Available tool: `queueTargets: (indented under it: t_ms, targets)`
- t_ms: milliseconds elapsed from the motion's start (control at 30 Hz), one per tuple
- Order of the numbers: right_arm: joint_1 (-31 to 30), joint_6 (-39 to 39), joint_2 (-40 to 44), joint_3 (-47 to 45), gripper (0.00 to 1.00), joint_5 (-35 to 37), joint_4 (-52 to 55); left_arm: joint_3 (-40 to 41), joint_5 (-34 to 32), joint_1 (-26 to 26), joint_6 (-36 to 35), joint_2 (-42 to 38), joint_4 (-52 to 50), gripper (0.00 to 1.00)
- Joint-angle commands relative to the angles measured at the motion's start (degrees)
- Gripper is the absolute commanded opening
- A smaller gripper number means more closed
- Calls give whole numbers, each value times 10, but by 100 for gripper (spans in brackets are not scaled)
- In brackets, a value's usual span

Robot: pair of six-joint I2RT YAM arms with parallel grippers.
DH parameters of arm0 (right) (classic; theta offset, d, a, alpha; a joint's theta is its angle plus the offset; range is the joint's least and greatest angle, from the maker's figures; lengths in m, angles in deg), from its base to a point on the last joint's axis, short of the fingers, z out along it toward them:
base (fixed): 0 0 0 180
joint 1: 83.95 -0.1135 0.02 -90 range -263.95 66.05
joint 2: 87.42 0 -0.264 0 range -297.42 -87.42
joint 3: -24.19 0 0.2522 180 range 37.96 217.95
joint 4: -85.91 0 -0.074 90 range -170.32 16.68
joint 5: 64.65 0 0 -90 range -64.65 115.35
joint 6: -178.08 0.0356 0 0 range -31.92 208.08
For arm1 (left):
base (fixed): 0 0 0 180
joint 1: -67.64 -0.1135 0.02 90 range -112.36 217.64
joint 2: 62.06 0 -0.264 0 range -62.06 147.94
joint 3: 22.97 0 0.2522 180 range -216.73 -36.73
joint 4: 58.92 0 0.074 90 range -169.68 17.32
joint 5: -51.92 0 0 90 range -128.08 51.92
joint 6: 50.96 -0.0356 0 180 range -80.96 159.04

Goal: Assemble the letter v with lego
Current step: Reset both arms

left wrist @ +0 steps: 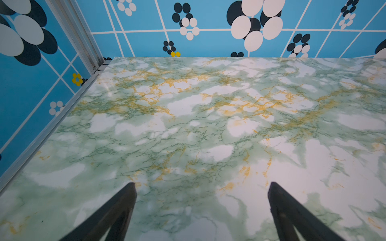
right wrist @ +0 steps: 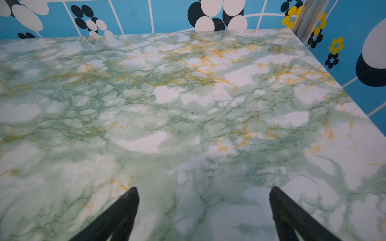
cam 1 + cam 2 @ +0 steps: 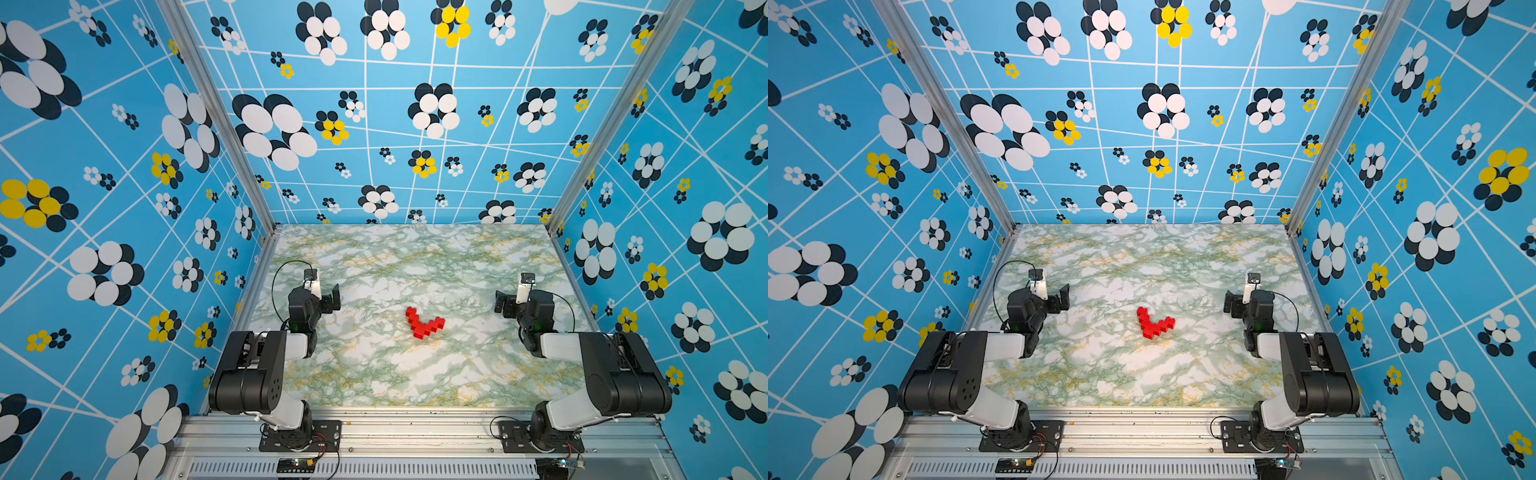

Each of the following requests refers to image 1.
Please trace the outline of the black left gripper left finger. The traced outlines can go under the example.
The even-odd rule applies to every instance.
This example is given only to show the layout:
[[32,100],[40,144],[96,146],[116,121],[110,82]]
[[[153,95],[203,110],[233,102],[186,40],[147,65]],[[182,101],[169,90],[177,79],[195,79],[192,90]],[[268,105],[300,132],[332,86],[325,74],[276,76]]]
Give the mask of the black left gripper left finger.
[[135,183],[130,182],[62,241],[123,241],[136,203]]

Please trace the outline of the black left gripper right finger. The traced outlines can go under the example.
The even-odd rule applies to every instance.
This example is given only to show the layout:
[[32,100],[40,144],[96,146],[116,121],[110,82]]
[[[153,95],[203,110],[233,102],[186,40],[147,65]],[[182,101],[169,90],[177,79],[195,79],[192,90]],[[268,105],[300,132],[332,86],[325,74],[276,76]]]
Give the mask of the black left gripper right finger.
[[342,241],[343,238],[323,224],[278,183],[268,191],[270,210],[281,241]]

